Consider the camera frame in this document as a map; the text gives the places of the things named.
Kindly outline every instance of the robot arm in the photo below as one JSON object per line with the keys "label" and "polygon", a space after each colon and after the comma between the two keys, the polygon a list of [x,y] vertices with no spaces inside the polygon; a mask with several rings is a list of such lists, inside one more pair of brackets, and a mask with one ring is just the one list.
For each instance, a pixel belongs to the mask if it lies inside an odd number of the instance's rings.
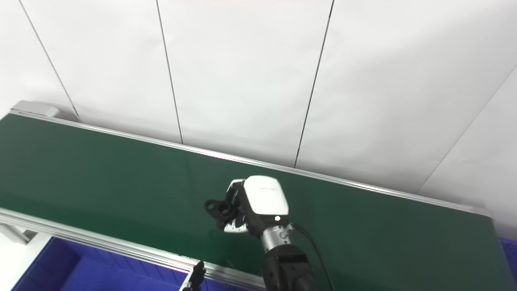
{"label": "robot arm", "polygon": [[262,277],[268,291],[318,291],[306,254],[291,244],[289,206],[271,177],[233,180],[224,200],[208,200],[205,210],[224,232],[259,238],[266,252]]}

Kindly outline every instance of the black plastic part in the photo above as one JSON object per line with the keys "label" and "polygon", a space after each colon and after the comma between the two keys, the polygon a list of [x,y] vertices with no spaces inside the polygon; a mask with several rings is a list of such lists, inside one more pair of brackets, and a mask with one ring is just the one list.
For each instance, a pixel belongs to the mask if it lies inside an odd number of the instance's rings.
{"label": "black plastic part", "polygon": [[201,283],[205,280],[205,273],[205,263],[199,261],[199,263],[194,266],[192,274],[190,275],[190,286],[183,288],[182,291],[201,291]]}
{"label": "black plastic part", "polygon": [[267,291],[320,291],[307,255],[292,244],[277,246],[266,253],[262,278]]}

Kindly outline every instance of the blue container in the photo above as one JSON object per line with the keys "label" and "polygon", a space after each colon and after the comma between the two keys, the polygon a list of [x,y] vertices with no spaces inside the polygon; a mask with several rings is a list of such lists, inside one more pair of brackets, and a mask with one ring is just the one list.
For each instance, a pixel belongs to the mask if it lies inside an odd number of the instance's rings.
{"label": "blue container", "polygon": [[507,238],[500,238],[500,240],[503,250],[505,251],[506,260],[508,261],[508,266],[510,267],[513,280],[515,281],[515,284],[517,284],[517,241]]}
{"label": "blue container", "polygon": [[[187,274],[52,238],[12,291],[177,291]],[[203,291],[245,291],[205,280]]]}

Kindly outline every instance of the metal bracket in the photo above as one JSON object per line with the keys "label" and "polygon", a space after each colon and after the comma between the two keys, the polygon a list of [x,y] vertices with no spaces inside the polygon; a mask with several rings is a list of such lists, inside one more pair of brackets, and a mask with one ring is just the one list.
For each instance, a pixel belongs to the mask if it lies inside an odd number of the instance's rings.
{"label": "metal bracket", "polygon": [[26,230],[19,231],[16,227],[5,223],[0,223],[0,233],[15,243],[28,244],[37,232]]}

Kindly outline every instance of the black robot arm segment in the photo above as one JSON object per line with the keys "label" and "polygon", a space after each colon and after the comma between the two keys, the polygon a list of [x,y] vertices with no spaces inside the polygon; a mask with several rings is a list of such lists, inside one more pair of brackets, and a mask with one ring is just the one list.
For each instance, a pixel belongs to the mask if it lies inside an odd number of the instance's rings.
{"label": "black robot arm segment", "polygon": [[292,244],[277,246],[262,263],[266,289],[277,291],[319,291],[307,255]]}

